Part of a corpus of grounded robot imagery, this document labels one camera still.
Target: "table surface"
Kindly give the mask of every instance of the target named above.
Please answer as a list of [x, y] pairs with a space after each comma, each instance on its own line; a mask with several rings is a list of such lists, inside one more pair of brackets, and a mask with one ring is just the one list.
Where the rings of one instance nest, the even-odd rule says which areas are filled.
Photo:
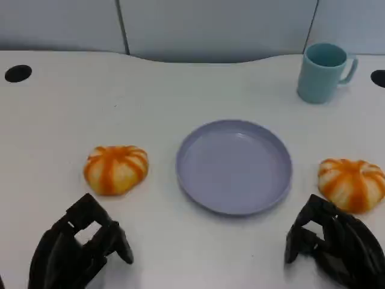
[[[20, 83], [0, 79], [0, 274], [26, 288], [42, 234], [84, 193], [82, 168], [98, 145], [137, 145], [147, 179], [124, 197], [97, 200], [120, 222], [135, 263], [113, 256], [109, 289], [335, 288], [312, 259], [283, 268], [286, 234], [316, 188], [325, 158], [385, 168], [385, 89], [370, 74], [385, 57], [360, 56], [355, 78], [325, 105], [296, 94], [301, 56], [241, 64], [170, 64], [97, 52], [0, 52], [5, 72], [32, 67]], [[231, 218], [190, 201], [174, 163], [185, 136], [218, 119], [274, 132], [293, 161], [292, 190], [265, 213]], [[360, 216], [385, 247], [385, 205]]]

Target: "plate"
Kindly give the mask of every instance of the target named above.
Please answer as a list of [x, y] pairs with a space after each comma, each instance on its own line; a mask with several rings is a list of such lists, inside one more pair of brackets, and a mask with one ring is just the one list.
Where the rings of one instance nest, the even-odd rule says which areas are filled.
[[182, 189], [200, 205], [247, 215], [271, 208], [288, 194], [292, 163], [269, 130], [243, 120], [219, 120], [182, 142], [176, 173]]

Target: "mug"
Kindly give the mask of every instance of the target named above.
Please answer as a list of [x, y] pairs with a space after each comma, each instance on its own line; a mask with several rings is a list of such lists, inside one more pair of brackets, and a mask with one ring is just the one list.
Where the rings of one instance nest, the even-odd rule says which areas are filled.
[[301, 99], [311, 104], [329, 101], [339, 84], [348, 84], [357, 70], [358, 59], [350, 55], [353, 65], [348, 76], [341, 79], [347, 65], [348, 54], [330, 43], [316, 43], [309, 46], [303, 55], [297, 93]]

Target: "pumpkin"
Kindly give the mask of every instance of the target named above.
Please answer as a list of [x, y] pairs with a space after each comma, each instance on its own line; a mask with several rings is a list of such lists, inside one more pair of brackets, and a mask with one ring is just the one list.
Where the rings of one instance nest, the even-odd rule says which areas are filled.
[[364, 213], [385, 195], [385, 175], [365, 161], [324, 160], [319, 166], [318, 188], [338, 208], [348, 213]]
[[84, 178], [100, 195], [126, 193], [147, 175], [147, 153], [136, 146], [98, 146], [88, 156]]

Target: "white wall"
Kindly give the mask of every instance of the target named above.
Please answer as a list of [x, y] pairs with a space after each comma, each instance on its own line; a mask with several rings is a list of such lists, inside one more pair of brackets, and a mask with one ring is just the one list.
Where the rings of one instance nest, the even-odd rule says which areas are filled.
[[308, 45], [315, 42], [385, 54], [385, 0], [319, 0]]
[[121, 0], [132, 55], [233, 62], [302, 53], [316, 0]]
[[125, 53], [114, 0], [1, 0], [0, 49]]

